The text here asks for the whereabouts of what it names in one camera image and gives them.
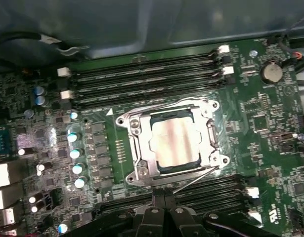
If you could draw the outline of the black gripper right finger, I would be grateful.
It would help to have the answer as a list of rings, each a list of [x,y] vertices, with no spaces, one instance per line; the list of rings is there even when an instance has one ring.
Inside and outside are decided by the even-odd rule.
[[[199,217],[193,210],[178,207],[171,189],[166,189],[166,208],[183,237],[266,237],[268,232],[222,212]]]

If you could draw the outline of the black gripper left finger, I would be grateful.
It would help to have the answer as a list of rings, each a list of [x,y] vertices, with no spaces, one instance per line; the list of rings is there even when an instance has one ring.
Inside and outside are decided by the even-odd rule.
[[[161,237],[166,211],[166,189],[154,189],[152,203],[139,207],[135,214],[124,210],[93,221],[92,237]]]

